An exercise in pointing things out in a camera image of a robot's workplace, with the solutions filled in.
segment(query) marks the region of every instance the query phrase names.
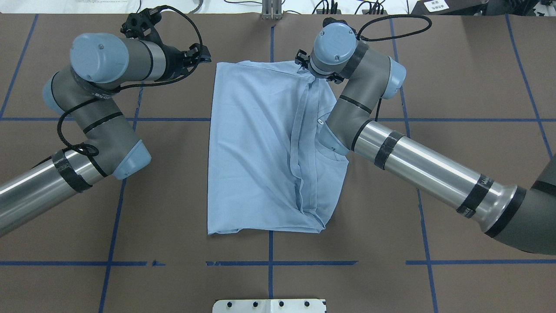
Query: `brown table surface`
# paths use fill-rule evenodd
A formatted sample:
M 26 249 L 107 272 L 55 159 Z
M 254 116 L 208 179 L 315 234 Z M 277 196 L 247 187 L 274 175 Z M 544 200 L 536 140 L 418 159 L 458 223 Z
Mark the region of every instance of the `brown table surface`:
M 0 238 L 1 312 L 210 312 L 217 299 L 269 297 L 326 299 L 328 312 L 556 310 L 556 257 L 496 242 L 354 154 L 321 234 L 207 236 L 216 63 L 292 60 L 300 48 L 311 51 L 322 17 L 192 18 L 213 63 L 179 84 L 115 97 L 137 123 L 152 163 L 126 182 L 107 178 Z M 355 28 L 369 20 L 341 18 Z M 408 70 L 404 97 L 383 101 L 381 121 L 501 183 L 530 187 L 556 149 L 556 19 L 431 18 L 428 32 L 371 44 Z M 84 32 L 119 34 L 125 19 L 0 16 L 2 181 L 62 147 L 42 87 L 68 64 L 72 40 Z M 384 37 L 421 23 L 385 21 L 365 33 Z M 196 40 L 176 14 L 165 13 L 157 29 L 181 49 Z M 332 88 L 338 94 L 342 85 Z M 84 139 L 71 121 L 64 133 L 71 142 Z

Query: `white label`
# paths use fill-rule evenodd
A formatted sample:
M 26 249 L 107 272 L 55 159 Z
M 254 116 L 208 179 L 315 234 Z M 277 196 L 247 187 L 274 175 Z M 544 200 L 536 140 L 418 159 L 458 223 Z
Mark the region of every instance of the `white label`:
M 423 4 L 426 6 L 426 9 L 429 10 L 429 12 L 442 11 L 450 8 L 444 0 L 432 0 L 423 2 Z

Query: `light blue cap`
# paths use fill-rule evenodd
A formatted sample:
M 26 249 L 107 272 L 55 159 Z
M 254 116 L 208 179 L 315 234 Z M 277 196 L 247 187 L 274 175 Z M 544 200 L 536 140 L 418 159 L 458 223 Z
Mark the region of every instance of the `light blue cap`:
M 117 179 L 124 179 L 138 170 L 144 168 L 151 162 L 151 154 L 147 151 L 143 140 L 139 140 L 126 157 L 121 161 L 113 175 Z
M 54 99 L 54 94 L 52 94 L 52 80 L 54 79 L 54 74 L 50 79 L 46 82 L 42 89 L 42 99 L 44 99 L 44 103 L 51 108 L 54 112 L 62 115 L 64 114 L 64 110 L 56 103 Z
M 320 129 L 319 142 L 323 146 L 327 147 L 328 149 L 330 149 L 330 150 L 332 150 L 332 151 L 334 151 L 338 154 L 346 155 L 349 152 L 349 149 L 346 148 L 342 144 L 342 142 L 340 142 L 338 140 L 338 138 L 334 135 L 332 130 L 330 130 L 330 128 L 328 127 L 326 122 L 324 123 L 324 125 Z
M 109 33 L 84 33 L 77 36 L 69 56 L 77 75 L 98 84 L 122 77 L 130 61 L 126 45 Z
M 382 96 L 383 99 L 391 99 L 401 88 L 405 80 L 407 70 L 398 62 L 390 58 L 390 77 L 388 77 L 388 85 Z
M 351 27 L 331 23 L 316 36 L 313 53 L 324 64 L 338 65 L 349 60 L 356 47 L 357 39 Z

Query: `folded shirt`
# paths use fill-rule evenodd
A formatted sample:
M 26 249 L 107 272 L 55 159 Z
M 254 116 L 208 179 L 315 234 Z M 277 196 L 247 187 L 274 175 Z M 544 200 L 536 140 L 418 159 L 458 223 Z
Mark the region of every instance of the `folded shirt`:
M 208 234 L 325 228 L 348 166 L 316 139 L 335 103 L 328 83 L 293 61 L 217 64 Z

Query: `silver metal tube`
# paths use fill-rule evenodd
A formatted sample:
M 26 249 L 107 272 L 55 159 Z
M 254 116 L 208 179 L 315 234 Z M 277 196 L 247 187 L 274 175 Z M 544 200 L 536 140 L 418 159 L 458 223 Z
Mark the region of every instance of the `silver metal tube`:
M 87 157 L 75 151 L 66 158 L 89 184 L 102 179 Z M 0 237 L 75 195 L 52 161 L 31 169 L 0 186 Z
M 361 131 L 354 151 L 375 161 L 386 138 L 393 131 L 377 122 L 369 122 Z M 453 208 L 459 208 L 470 196 L 481 175 L 407 137 L 393 147 L 384 169 L 427 191 Z M 517 186 L 493 182 L 472 219 L 483 231 L 500 217 L 513 197 Z

